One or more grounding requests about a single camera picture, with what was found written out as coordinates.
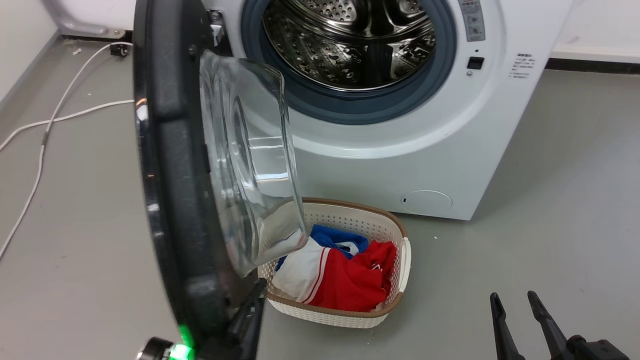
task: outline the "red clothing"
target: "red clothing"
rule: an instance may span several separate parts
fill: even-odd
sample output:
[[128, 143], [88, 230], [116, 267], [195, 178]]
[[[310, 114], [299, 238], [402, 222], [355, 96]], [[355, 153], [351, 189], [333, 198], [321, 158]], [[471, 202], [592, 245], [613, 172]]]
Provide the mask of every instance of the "red clothing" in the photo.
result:
[[396, 260], [391, 242], [372, 242], [347, 259], [340, 250], [328, 253], [324, 273], [310, 305], [345, 311], [369, 312], [387, 299]]

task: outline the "gray rubber seal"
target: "gray rubber seal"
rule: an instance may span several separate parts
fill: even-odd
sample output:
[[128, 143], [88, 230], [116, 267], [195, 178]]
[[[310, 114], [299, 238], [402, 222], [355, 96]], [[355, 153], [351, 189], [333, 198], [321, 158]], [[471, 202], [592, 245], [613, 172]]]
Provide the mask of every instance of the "gray rubber seal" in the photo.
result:
[[427, 101], [449, 76], [456, 56], [456, 25], [446, 0], [421, 0], [433, 23], [436, 51], [430, 62], [398, 84], [370, 92], [341, 92], [297, 75], [271, 45], [262, 14], [269, 0], [246, 0], [241, 33], [247, 58], [278, 69], [285, 78], [289, 106], [337, 124], [375, 124], [397, 118]]

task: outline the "label sticker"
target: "label sticker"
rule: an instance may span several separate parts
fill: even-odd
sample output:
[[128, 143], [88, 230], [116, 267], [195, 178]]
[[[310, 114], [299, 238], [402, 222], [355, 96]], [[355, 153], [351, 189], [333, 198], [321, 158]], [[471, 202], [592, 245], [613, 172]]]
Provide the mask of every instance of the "label sticker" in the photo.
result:
[[535, 66], [536, 59], [532, 54], [518, 53], [516, 55], [516, 60], [511, 66], [509, 77], [514, 79], [528, 79]]
[[482, 16], [482, 6], [480, 0], [458, 0], [462, 17], [465, 21], [465, 29], [467, 31], [467, 41], [483, 41], [484, 37], [484, 18]]

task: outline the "white washing machine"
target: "white washing machine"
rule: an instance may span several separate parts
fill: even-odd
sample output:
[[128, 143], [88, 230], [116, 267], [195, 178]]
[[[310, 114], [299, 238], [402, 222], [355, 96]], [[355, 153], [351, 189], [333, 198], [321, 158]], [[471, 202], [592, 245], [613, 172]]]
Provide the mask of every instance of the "white washing machine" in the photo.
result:
[[[303, 196], [469, 220], [571, 3], [206, 0], [205, 6], [224, 16], [234, 56], [284, 74]], [[382, 49], [367, 51], [380, 43]], [[318, 58], [325, 68], [310, 69]]]

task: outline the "clothes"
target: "clothes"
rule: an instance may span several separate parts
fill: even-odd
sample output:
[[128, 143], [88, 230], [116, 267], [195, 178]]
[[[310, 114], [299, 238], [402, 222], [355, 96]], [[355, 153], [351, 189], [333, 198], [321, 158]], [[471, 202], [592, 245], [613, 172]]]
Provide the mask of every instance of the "clothes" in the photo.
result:
[[[310, 237], [320, 244], [320, 246], [339, 249], [347, 259], [351, 259], [359, 252], [363, 252], [369, 245], [369, 240], [362, 235], [317, 224], [311, 229]], [[276, 271], [280, 270], [286, 258], [286, 256], [283, 256], [278, 260]]]
[[343, 251], [322, 247], [312, 237], [302, 249], [287, 256], [272, 282], [298, 302], [368, 312], [391, 291], [395, 259], [392, 242], [374, 241], [348, 259]]

